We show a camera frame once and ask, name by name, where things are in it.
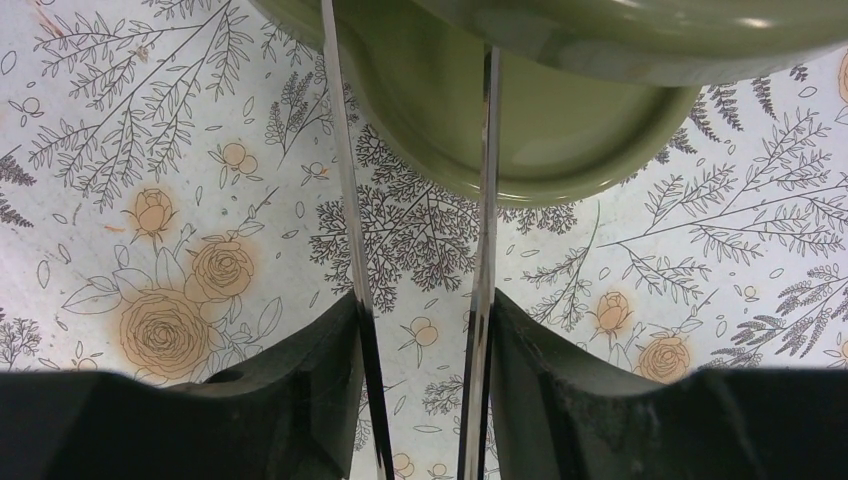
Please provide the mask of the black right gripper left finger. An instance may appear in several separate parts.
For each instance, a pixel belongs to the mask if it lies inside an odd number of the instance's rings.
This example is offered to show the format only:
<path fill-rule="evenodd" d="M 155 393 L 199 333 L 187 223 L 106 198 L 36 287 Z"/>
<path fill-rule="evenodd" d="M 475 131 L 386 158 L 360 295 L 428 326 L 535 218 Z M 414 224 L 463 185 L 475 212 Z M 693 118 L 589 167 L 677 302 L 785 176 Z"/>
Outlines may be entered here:
<path fill-rule="evenodd" d="M 5 479 L 345 479 L 363 383 L 356 301 L 201 383 L 1 377 Z"/>

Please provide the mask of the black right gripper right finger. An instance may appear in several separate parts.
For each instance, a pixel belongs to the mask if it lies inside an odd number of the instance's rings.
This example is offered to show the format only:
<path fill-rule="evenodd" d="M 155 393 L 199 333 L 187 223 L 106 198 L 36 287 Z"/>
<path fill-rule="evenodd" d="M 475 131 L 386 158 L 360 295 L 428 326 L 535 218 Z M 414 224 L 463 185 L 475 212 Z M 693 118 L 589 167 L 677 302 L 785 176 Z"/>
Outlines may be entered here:
<path fill-rule="evenodd" d="M 843 479 L 847 374 L 620 369 L 495 295 L 492 410 L 505 479 Z"/>

